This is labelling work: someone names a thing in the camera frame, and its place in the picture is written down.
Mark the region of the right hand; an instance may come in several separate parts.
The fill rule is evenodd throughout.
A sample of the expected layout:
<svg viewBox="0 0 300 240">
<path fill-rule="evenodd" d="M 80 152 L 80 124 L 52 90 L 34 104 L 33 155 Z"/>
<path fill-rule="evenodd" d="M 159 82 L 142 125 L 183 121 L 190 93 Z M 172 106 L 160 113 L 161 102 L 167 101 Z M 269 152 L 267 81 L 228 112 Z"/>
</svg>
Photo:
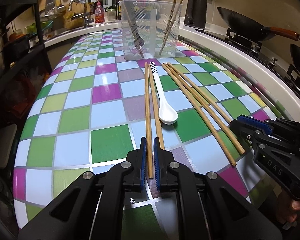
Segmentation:
<svg viewBox="0 0 300 240">
<path fill-rule="evenodd" d="M 293 200 L 286 191 L 277 197 L 276 217 L 280 223 L 300 222 L 300 201 Z"/>
</svg>

